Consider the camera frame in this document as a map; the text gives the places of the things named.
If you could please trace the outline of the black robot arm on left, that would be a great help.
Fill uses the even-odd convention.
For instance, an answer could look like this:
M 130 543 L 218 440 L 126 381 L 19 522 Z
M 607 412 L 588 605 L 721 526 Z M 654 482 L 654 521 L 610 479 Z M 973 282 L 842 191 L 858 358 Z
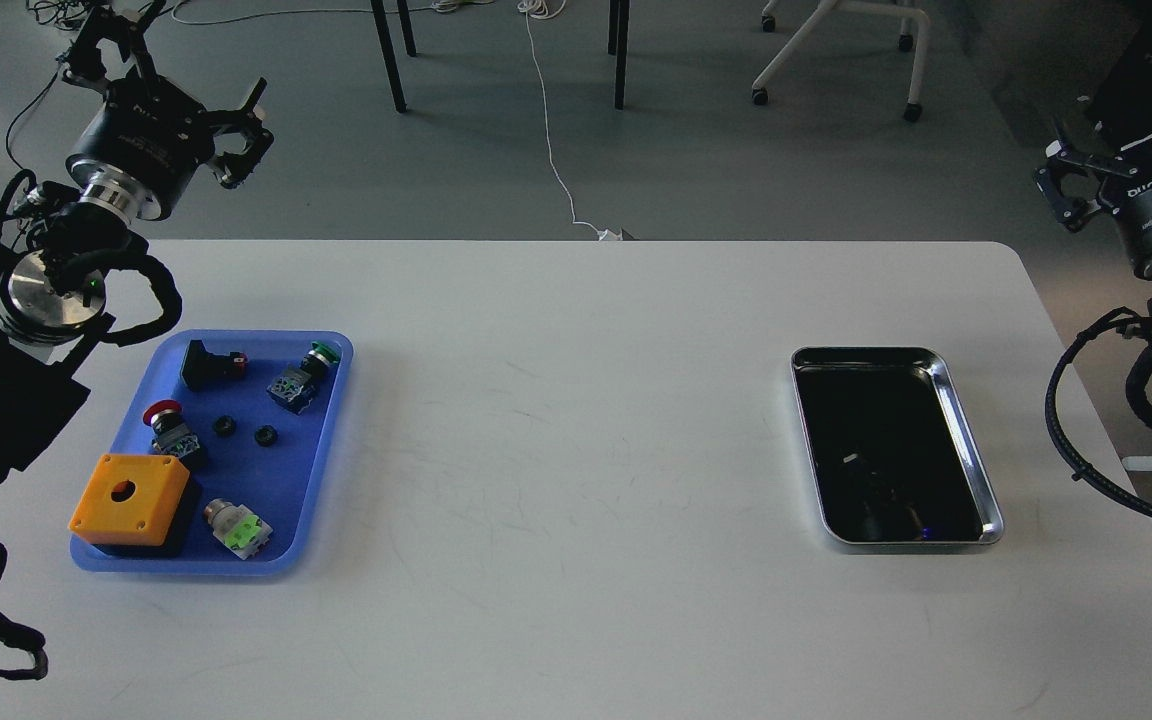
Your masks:
M 183 301 L 134 222 L 161 222 L 196 173 L 233 190 L 273 145 L 257 79 L 234 109 L 207 109 L 156 68 L 147 29 L 166 10 L 96 3 L 56 76 L 100 109 L 65 161 L 68 182 L 18 168 L 0 195 L 0 484 L 46 450 L 90 397 L 76 379 L 99 344 L 141 344 Z

